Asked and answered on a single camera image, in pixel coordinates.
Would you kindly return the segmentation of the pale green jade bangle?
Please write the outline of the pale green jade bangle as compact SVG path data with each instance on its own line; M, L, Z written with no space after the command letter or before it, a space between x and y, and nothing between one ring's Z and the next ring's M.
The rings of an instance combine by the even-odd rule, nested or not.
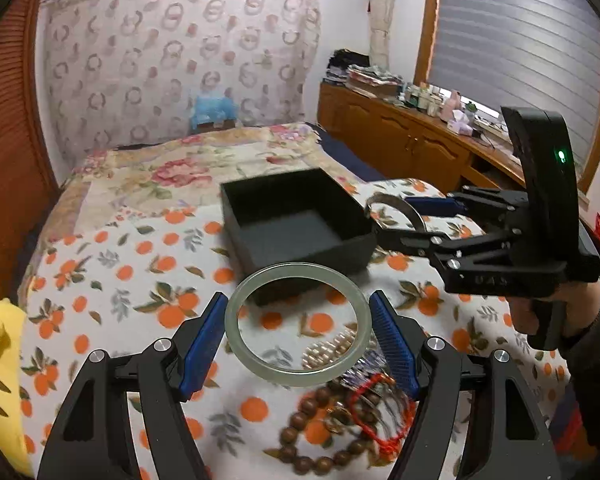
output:
M373 348L364 294L315 263L279 263L251 274L228 300L230 352L253 375L291 388L320 386Z

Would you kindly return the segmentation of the black square jewelry box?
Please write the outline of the black square jewelry box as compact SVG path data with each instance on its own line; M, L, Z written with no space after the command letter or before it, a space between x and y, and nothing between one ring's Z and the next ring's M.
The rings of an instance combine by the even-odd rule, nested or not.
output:
M220 186L224 232L248 276L284 262L310 262L353 275L376 248L372 220L320 168Z

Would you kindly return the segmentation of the wooden sideboard cabinet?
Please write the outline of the wooden sideboard cabinet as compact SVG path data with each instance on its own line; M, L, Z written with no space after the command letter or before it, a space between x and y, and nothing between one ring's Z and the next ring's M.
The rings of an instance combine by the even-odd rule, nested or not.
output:
M458 136L439 119L323 82L317 123L383 176L441 192L464 185L521 191L524 174L490 143Z

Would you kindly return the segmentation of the bottles on cabinet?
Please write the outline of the bottles on cabinet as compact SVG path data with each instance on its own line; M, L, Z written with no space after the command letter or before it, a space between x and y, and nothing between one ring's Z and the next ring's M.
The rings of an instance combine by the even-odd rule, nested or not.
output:
M484 132L507 136L504 119L497 110L464 98L456 90L410 82L401 98L407 106L441 120L445 128L461 136L480 136Z

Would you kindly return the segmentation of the orange print bed sheet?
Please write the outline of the orange print bed sheet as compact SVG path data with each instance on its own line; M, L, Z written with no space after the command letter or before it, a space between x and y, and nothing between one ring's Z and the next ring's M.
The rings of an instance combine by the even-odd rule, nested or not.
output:
M156 214L121 209L73 236L44 240L27 292L28 320L20 346L23 440L35 477L48 435L88 355L140 353L181 322L202 315L215 292L230 296L242 277L224 229L220 205L180 206ZM504 298L453 295L425 259L379 249L366 271L352 276L368 297L381 289L400 315L461 352L488 356L504 348L519 366L540 410L551 418L569 379L557 351L529 347L513 329ZM240 331L266 362L301 368L306 350L349 342L355 313L335 289L318 284L302 296L262 308L252 297L238 313ZM183 405L212 479L387 479L391 464L365 451L325 477L303 478L273 455L290 415L314 388L265 382L235 358L223 339L206 382ZM327 408L300 431L298 451L329 458L355 438L330 434Z

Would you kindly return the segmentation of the floral quilt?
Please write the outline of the floral quilt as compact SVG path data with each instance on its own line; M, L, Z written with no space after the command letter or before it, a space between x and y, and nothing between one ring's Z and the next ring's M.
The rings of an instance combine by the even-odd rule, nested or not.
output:
M384 176L307 122L194 134L137 150L88 155L74 168L42 229L56 242L96 230L122 211L193 211L220 201L220 185L322 168L349 191Z

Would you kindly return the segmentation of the stack of clothes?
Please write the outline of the stack of clothes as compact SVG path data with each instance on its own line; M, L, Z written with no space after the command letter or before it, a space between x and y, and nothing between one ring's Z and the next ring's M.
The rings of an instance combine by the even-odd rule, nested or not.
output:
M401 76L370 65L368 55L347 49L332 54L323 81L376 99L397 99L404 88Z

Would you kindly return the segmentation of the window roller blind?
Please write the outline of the window roller blind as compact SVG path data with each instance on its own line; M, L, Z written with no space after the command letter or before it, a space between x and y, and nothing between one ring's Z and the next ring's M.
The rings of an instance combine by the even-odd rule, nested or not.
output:
M600 110L600 19L586 0L439 0L428 80L480 107L561 114L582 166Z

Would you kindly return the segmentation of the blue plush toy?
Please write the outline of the blue plush toy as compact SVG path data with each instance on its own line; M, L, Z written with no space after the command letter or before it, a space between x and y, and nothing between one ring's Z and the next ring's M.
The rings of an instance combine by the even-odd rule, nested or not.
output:
M227 96L197 96L194 112L190 118L193 130L203 125L223 125L224 122L236 122L237 107Z

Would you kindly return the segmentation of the yellow plush toy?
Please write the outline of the yellow plush toy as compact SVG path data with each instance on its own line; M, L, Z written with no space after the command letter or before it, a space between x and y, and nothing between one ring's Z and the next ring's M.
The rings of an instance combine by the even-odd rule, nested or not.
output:
M9 299L0 300L0 451L18 474L31 477L36 444L23 423L33 414L29 391L20 385L21 336L26 315Z

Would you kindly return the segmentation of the cream side curtain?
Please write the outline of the cream side curtain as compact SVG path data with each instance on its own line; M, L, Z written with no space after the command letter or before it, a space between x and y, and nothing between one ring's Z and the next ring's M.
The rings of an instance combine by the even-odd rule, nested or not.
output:
M394 0L370 0L370 64L389 67L389 39Z

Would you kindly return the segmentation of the wooden louvered wardrobe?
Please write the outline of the wooden louvered wardrobe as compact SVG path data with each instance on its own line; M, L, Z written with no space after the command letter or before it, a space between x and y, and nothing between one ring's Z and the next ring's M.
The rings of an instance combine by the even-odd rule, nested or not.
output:
M35 90L40 2L12 0L0 19L0 299L15 295L30 233L58 197Z

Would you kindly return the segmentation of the patterned lace curtain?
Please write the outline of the patterned lace curtain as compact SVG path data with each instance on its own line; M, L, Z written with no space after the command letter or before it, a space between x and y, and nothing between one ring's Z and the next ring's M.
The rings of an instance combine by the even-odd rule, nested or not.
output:
M47 0L44 78L59 153L186 136L197 96L245 126L295 122L321 33L318 0Z

